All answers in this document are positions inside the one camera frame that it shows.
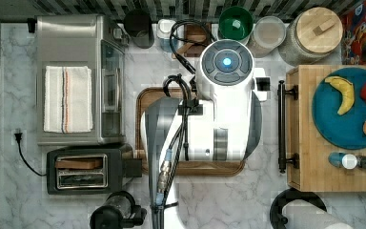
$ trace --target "striped towel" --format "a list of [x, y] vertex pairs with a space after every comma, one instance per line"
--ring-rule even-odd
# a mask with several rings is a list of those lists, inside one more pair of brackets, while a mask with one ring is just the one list
[[45, 132], [92, 130], [92, 70], [87, 66], [47, 66], [45, 87]]

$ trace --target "red box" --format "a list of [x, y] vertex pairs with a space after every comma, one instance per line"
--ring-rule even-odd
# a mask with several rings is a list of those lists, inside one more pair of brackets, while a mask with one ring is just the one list
[[343, 24], [343, 64], [366, 65], [366, 1], [347, 14]]

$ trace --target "blue plate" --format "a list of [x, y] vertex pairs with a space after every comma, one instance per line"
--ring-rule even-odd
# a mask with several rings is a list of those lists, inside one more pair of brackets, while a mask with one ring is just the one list
[[341, 93], [323, 79], [316, 88], [312, 104], [315, 125], [326, 140], [335, 146], [349, 150], [366, 148], [366, 135], [363, 133], [366, 103], [360, 97], [361, 89], [366, 83], [366, 70], [346, 68], [328, 76], [334, 75], [354, 84], [355, 104], [346, 114], [338, 115], [337, 111], [342, 101]]

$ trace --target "wooden lid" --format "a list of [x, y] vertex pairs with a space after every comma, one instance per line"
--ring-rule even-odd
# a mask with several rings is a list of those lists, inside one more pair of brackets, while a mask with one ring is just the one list
[[299, 43], [307, 51], [326, 53], [340, 42], [343, 26], [333, 11], [312, 8], [299, 16], [295, 31]]

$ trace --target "cup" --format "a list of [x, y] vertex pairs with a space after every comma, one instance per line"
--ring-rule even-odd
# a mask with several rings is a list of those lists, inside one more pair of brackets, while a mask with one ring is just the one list
[[153, 21], [147, 12], [129, 11], [124, 17], [124, 29], [139, 48], [148, 49], [153, 45]]
[[[165, 52], [172, 52], [171, 45], [169, 43], [169, 37], [171, 35], [171, 29], [174, 23], [176, 22], [167, 19], [161, 19], [158, 21], [156, 36], [159, 39], [160, 48]], [[172, 44], [174, 49], [176, 50], [177, 40], [172, 38]]]
[[250, 12], [241, 7], [229, 7], [219, 17], [218, 38], [232, 39], [246, 45], [253, 26]]
[[263, 17], [254, 26], [247, 46], [254, 57], [262, 58], [279, 46], [285, 36], [286, 28], [279, 18]]

